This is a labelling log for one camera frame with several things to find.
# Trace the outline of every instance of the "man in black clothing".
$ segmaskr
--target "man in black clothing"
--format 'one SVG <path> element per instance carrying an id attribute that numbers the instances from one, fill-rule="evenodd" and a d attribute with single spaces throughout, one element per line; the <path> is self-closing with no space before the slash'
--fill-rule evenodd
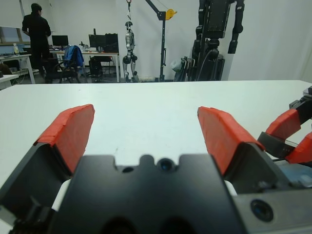
<path id="1" fill-rule="evenodd" d="M 42 59 L 48 59 L 50 56 L 47 38 L 51 35 L 51 30 L 47 20 L 41 17 L 42 7 L 33 3 L 31 9 L 32 13 L 24 17 L 22 30 L 30 37 L 34 60 L 40 74 L 44 76 Z"/>

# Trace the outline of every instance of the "black hair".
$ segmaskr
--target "black hair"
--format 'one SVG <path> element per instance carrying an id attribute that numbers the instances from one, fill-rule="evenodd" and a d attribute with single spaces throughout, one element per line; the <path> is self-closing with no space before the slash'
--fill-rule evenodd
<path id="1" fill-rule="evenodd" d="M 38 14 L 38 11 L 42 11 L 42 7 L 38 3 L 31 4 L 32 14 Z"/>

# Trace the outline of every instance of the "screw hole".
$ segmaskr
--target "screw hole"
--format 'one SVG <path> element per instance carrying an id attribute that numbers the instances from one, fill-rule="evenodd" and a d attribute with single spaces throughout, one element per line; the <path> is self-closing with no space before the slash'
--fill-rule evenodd
<path id="1" fill-rule="evenodd" d="M 273 210 L 271 206 L 262 200 L 253 200 L 251 202 L 253 214 L 263 222 L 271 222 L 273 220 Z"/>
<path id="2" fill-rule="evenodd" d="M 134 170 L 133 167 L 126 167 L 125 169 L 122 170 L 122 173 L 129 173 L 132 172 Z"/>
<path id="3" fill-rule="evenodd" d="M 158 164 L 158 168 L 164 172 L 171 172 L 175 169 L 175 164 L 172 162 L 172 160 L 164 158 L 161 159 Z"/>

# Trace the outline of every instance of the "office desk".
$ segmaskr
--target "office desk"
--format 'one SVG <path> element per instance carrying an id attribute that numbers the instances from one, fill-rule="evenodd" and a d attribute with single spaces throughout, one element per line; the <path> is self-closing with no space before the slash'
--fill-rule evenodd
<path id="1" fill-rule="evenodd" d="M 8 87 L 11 87 L 11 80 L 18 78 L 18 75 L 3 75 L 2 78 L 0 78 L 0 90 L 6 89 Z"/>
<path id="2" fill-rule="evenodd" d="M 62 56 L 64 55 L 64 51 L 55 51 L 50 50 L 51 54 L 56 54 L 58 59 L 62 59 Z M 104 56 L 104 57 L 114 57 L 115 58 L 115 66 L 116 66 L 116 74 L 117 74 L 117 82 L 120 82 L 120 74 L 119 74 L 119 53 L 97 53 L 97 52 L 88 52 L 84 51 L 82 52 L 82 55 L 87 55 L 91 58 L 91 56 Z"/>
<path id="3" fill-rule="evenodd" d="M 56 116 L 71 107 L 95 108 L 85 155 L 114 155 L 119 165 L 138 165 L 143 154 L 178 163 L 181 154 L 207 153 L 198 107 L 231 113 L 257 139 L 310 86 L 299 80 L 15 85 L 0 92 L 0 186 Z M 290 140 L 299 143 L 310 131 L 307 121 Z M 2 221 L 0 230 L 9 230 Z"/>
<path id="4" fill-rule="evenodd" d="M 0 61 L 4 62 L 4 61 L 25 59 L 26 62 L 27 62 L 27 68 L 28 68 L 28 73 L 29 73 L 29 76 L 30 76 L 31 83 L 35 84 L 33 68 L 31 67 L 29 56 L 31 56 L 31 55 L 13 55 L 13 56 L 10 56 L 10 57 L 0 57 Z"/>

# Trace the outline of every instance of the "camera lens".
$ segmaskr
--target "camera lens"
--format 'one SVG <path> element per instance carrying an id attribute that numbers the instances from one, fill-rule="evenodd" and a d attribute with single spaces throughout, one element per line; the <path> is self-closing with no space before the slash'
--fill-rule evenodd
<path id="1" fill-rule="evenodd" d="M 268 203 L 262 200 L 253 200 L 251 202 L 251 209 L 258 219 L 264 222 L 271 222 L 273 220 L 273 210 Z"/>
<path id="2" fill-rule="evenodd" d="M 174 169 L 174 165 L 170 159 L 164 158 L 158 162 L 157 167 L 164 172 L 170 172 Z"/>

